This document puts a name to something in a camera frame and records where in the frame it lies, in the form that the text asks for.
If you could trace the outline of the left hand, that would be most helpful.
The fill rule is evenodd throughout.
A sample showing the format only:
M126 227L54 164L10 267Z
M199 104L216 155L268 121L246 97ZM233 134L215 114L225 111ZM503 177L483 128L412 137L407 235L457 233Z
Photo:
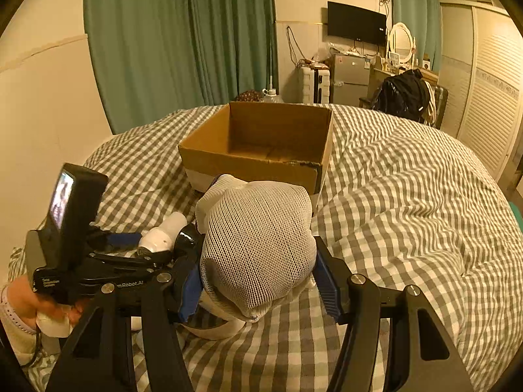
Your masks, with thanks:
M11 308L21 321L32 329L36 328L38 313L45 314L55 321L68 319L74 327L91 303L89 298L83 298L71 307L60 306L52 297L34 293L25 274L9 282L6 290L7 301Z

